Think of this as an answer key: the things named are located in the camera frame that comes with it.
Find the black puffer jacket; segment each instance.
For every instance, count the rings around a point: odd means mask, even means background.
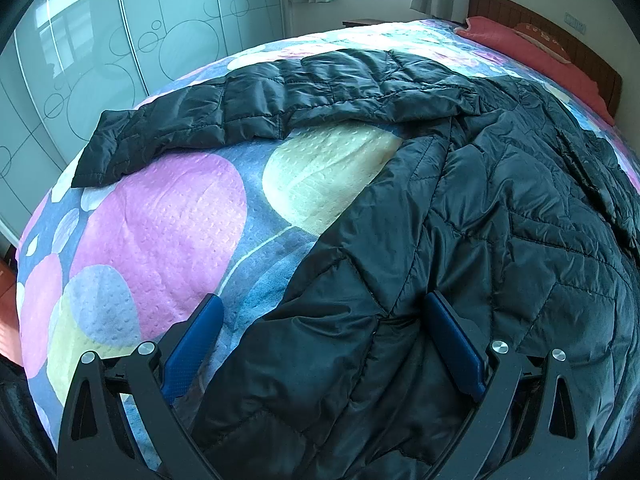
[[[74,184],[176,146],[344,119],[413,121],[414,138],[216,373],[197,444],[225,480],[421,478],[470,409],[420,325],[437,288],[487,343],[564,349],[595,475],[640,381],[638,196],[611,147],[536,83],[353,50],[251,66],[105,113]]]

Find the bed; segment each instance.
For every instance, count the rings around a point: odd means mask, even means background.
[[[548,24],[508,0],[470,0],[470,12],[505,24]],[[540,83],[582,128],[610,143],[640,192],[640,166],[615,128],[550,79],[460,38],[455,27],[422,20],[277,41],[187,74],[138,106],[260,62],[344,48],[396,50],[436,60],[466,76],[509,75]],[[620,76],[564,30],[552,32],[596,80],[613,115]],[[24,367],[53,443],[70,380],[85,351],[94,349],[107,358],[128,354],[143,340],[159,340],[204,295],[215,292],[226,306],[222,331],[189,393],[175,405],[189,426],[207,383],[244,331],[277,306],[319,235],[392,158],[409,127],[350,121],[297,129],[283,141],[257,139],[215,152],[177,151],[101,188],[71,187],[79,153],[40,203],[18,247]],[[157,467],[133,400],[125,398],[124,405],[145,459]]]

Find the pillow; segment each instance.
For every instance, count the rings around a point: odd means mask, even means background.
[[[565,52],[564,48],[562,48],[562,45],[558,43],[558,40],[551,34],[547,34],[544,30],[540,30],[530,23],[519,23],[513,27],[513,30],[518,36],[533,43],[536,47],[541,48],[560,63],[571,63],[571,58]]]
[[[540,72],[575,95],[605,122],[615,126],[607,105],[598,93],[598,85],[573,63],[563,64],[542,49],[517,35],[512,28],[482,16],[466,20],[468,28],[457,28],[462,38],[488,46],[505,56]]]

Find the headboard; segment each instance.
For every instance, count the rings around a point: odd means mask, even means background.
[[[564,28],[511,0],[469,0],[469,17],[484,16],[507,27],[531,23],[553,35],[566,50],[574,65],[598,84],[601,97],[615,117],[620,104],[622,77],[588,46]]]

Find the metal screw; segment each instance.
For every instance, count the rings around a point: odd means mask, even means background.
[[[82,357],[80,358],[80,360],[86,365],[89,364],[94,359],[95,359],[95,354],[93,352],[85,352],[84,354],[82,354]]]
[[[566,354],[559,348],[555,348],[551,352],[551,355],[558,361],[564,361],[566,359]]]
[[[491,343],[491,348],[494,349],[494,352],[498,354],[506,354],[509,351],[509,345],[504,341],[494,341]]]
[[[156,345],[155,344],[153,344],[151,341],[146,341],[146,342],[142,343],[142,345],[140,345],[138,347],[138,353],[140,355],[149,355],[155,349],[156,349]]]

